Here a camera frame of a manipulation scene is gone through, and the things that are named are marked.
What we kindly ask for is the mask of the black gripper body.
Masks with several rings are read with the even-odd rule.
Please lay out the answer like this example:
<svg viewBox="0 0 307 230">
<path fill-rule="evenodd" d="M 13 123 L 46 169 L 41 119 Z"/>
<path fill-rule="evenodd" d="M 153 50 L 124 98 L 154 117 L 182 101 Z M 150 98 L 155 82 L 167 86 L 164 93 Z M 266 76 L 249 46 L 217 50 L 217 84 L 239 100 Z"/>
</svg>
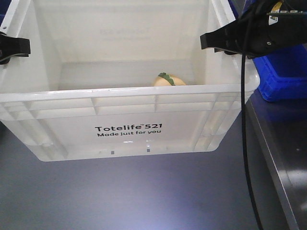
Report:
<svg viewBox="0 0 307 230">
<path fill-rule="evenodd" d="M 272 17 L 269 12 L 307 11 L 305 0 L 256 0 L 239 17 L 253 19 L 248 48 L 254 57 L 307 42 L 307 16 Z"/>
</svg>

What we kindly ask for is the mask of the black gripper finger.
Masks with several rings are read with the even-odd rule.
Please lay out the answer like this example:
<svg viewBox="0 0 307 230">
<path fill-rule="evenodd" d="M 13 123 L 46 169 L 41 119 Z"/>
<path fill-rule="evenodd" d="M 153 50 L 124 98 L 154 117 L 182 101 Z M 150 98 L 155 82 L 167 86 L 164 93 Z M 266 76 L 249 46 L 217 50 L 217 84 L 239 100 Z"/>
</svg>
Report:
<svg viewBox="0 0 307 230">
<path fill-rule="evenodd" d="M 29 57 L 31 54 L 30 40 L 0 34 L 0 63 L 8 64 L 12 57 Z"/>
<path fill-rule="evenodd" d="M 235 20 L 213 32 L 200 36 L 201 49 L 214 48 L 215 52 L 225 52 L 228 55 L 241 54 L 254 58 L 248 48 L 253 19 Z"/>
</svg>

